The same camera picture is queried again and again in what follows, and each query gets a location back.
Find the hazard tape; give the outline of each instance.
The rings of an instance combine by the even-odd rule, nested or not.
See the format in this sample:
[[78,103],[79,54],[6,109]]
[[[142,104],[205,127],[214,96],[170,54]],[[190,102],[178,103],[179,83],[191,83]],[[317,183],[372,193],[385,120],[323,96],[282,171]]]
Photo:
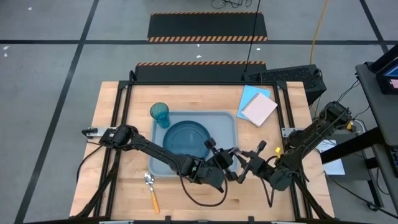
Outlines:
[[256,12],[154,12],[151,15],[186,15],[186,14],[255,14]]
[[149,42],[234,42],[234,41],[267,41],[266,36],[193,36],[193,37],[149,37]]
[[[144,62],[138,63],[138,66],[169,66],[169,65],[245,65],[247,61],[221,61],[221,62]],[[265,61],[249,61],[250,65],[265,65]]]

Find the wooden tabletop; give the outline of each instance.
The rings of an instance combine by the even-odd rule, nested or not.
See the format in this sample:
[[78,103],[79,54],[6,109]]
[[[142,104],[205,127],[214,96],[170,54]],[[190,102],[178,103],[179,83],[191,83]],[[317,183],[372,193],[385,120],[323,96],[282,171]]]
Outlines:
[[[93,126],[110,125],[117,86],[117,82],[102,83]],[[258,87],[270,89],[271,99],[274,100],[271,86]],[[137,127],[140,134],[150,139],[152,118],[149,109],[156,102],[166,103],[170,110],[223,110],[236,115],[242,91],[243,86],[133,86],[127,124]],[[311,117],[303,84],[288,83],[288,92],[295,125],[298,128],[306,128],[311,123]],[[285,125],[288,127],[282,91],[279,92],[279,95]],[[119,122],[122,110],[123,106],[120,109]],[[265,140],[267,146],[260,156],[268,158],[275,155],[276,147],[282,147],[276,110],[259,128],[249,121],[238,118],[236,125],[239,148],[245,151],[254,150],[261,140]],[[85,156],[95,148],[95,145],[88,144]],[[97,190],[104,152],[103,149],[94,154],[81,168],[70,215],[80,212]],[[135,150],[122,153],[112,219],[164,220],[166,215],[171,215],[173,220],[247,220],[248,216],[254,216],[257,221],[294,220],[289,189],[284,192],[276,191],[274,205],[269,208],[261,181],[252,174],[248,174],[243,184],[229,182],[228,196],[225,202],[213,208],[195,205],[184,194],[178,178],[155,178],[154,190],[160,207],[160,214],[156,215],[149,187],[143,179],[144,173],[147,171],[147,159],[146,154]],[[315,151],[311,152],[304,159],[303,165],[310,180],[307,184],[309,191],[323,209],[333,216],[333,208],[319,154]],[[186,183],[188,192],[201,203],[216,203],[223,196],[208,185],[189,184],[187,181]],[[269,184],[267,186],[268,191],[271,191]],[[300,213],[304,217],[301,193],[298,194]],[[106,192],[103,196],[101,214],[104,214],[107,197],[108,193]]]

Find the yellow cable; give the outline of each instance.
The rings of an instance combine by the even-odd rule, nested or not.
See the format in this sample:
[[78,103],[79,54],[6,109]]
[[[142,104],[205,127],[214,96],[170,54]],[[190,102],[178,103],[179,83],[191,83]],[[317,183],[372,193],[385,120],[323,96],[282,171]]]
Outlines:
[[[314,48],[314,46],[315,46],[315,41],[317,40],[317,37],[318,37],[319,28],[321,27],[322,19],[323,19],[323,16],[325,15],[325,11],[326,11],[326,7],[328,6],[328,2],[329,2],[329,0],[326,0],[326,1],[325,1],[325,4],[323,5],[323,9],[322,9],[322,12],[321,12],[321,16],[319,17],[319,21],[318,21],[318,26],[317,26],[317,29],[316,29],[316,31],[315,31],[315,35],[314,35],[313,40],[312,40],[311,55],[310,55],[310,65],[312,65],[313,48]],[[314,113],[315,113],[315,116],[319,116],[318,113],[317,113],[317,111],[316,111],[315,108],[313,107],[313,103],[312,103],[312,105],[311,105],[311,108],[313,109],[313,111],[314,111]]]

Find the spoon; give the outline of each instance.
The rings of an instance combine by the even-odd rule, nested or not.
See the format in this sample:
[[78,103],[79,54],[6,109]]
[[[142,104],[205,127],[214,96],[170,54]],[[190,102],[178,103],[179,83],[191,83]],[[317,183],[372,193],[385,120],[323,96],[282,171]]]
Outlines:
[[155,192],[154,192],[154,188],[153,188],[153,184],[154,184],[154,178],[153,176],[151,176],[151,174],[149,172],[146,172],[144,174],[144,180],[145,180],[145,184],[149,185],[150,187],[150,194],[152,195],[152,203],[154,204],[154,209],[155,209],[155,213],[159,214],[159,206],[157,204],[157,200],[156,200],[156,196],[155,196]]

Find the gray floor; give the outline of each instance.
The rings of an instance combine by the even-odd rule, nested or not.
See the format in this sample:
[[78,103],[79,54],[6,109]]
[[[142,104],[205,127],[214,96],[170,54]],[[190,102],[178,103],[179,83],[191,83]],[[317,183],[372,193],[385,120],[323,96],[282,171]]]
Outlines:
[[[398,2],[367,0],[384,40],[398,40]],[[5,40],[79,40],[93,0],[0,0],[0,217],[13,223],[50,125],[77,45],[2,44]],[[255,11],[241,7],[223,11]],[[263,0],[270,40],[311,40],[323,1]],[[99,0],[87,39],[145,40],[152,12],[215,11],[210,0]],[[320,40],[377,40],[359,0],[332,0],[318,35]],[[24,221],[66,218],[75,191],[76,169],[83,159],[85,139],[102,81],[127,78],[138,62],[245,60],[248,45],[84,45],[65,104]],[[309,63],[310,45],[255,45],[252,60],[268,68]],[[355,81],[354,66],[383,54],[380,45],[316,45],[314,63],[323,71],[328,91],[320,108]],[[353,114],[368,103],[361,87],[341,101]],[[368,128],[370,111],[359,116]],[[345,186],[371,200],[366,182]],[[368,210],[333,183],[329,190],[335,214],[343,220],[392,223],[380,212]],[[383,196],[386,209],[391,201]]]

